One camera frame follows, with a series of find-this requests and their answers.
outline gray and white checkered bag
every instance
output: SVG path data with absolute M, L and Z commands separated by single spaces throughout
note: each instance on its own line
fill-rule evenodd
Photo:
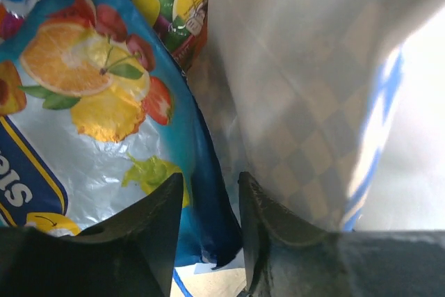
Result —
M 229 190 L 249 170 L 300 217 L 351 229 L 396 106 L 396 46 L 441 1 L 210 0 L 189 83 Z

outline blue plastic wrapper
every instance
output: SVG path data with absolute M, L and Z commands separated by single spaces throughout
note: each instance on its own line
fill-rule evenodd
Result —
M 184 77 L 130 0 L 41 0 L 0 45 L 0 221 L 77 234 L 184 176 L 176 266 L 241 247 Z

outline blue cord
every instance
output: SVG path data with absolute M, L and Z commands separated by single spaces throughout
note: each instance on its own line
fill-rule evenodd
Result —
M 179 287 L 179 290 L 181 290 L 181 292 L 184 295 L 184 297 L 193 297 L 192 294 L 187 290 L 187 288 L 184 285 L 184 283 L 182 282 L 182 280 L 179 277 L 179 274 L 178 274 L 178 272 L 176 271 L 175 268 L 173 269 L 173 280 L 175 281 L 175 283 Z

